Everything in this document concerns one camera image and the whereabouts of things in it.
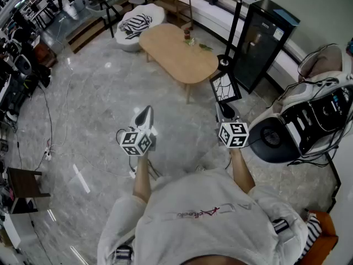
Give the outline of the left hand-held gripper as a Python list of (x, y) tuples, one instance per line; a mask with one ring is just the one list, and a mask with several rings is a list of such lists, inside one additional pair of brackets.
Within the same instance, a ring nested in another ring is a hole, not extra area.
[(128, 130), (120, 129), (120, 147), (128, 156), (144, 156), (156, 150), (157, 131), (153, 126), (153, 108), (135, 109)]

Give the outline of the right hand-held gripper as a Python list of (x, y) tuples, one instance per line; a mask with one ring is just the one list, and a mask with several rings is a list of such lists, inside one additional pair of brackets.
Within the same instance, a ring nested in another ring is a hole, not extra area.
[[(216, 103), (216, 120), (238, 119), (240, 113), (232, 104)], [(222, 122), (218, 131), (218, 138), (229, 149), (243, 148), (248, 140), (247, 123)]]

